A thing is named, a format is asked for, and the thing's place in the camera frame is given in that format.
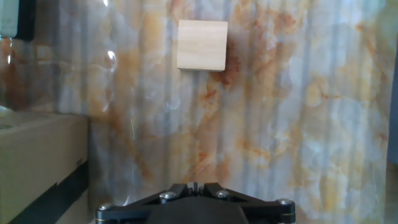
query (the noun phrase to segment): screw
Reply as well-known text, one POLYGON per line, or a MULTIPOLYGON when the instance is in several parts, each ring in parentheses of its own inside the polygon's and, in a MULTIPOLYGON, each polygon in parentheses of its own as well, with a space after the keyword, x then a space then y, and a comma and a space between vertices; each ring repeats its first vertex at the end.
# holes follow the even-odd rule
POLYGON ((159 198, 160 199, 173 199, 173 198, 175 198, 177 196, 177 194, 176 193, 174 193, 174 192, 164 192, 164 193, 161 193, 160 195, 159 195, 159 198))
POLYGON ((218 198, 226 198, 228 195, 229 195, 229 192, 226 191, 226 190, 219 190, 219 191, 217 191, 217 193, 216 193, 216 196, 217 196, 218 198))
POLYGON ((277 201, 278 201, 280 204, 282 204, 282 205, 290 205, 290 204, 292 203, 291 200, 286 199, 286 198, 281 198, 281 199, 278 199, 277 201))
POLYGON ((103 210, 108 210, 111 207, 113 207, 113 205, 111 203, 105 203, 105 204, 101 205, 98 209, 103 211, 103 210))

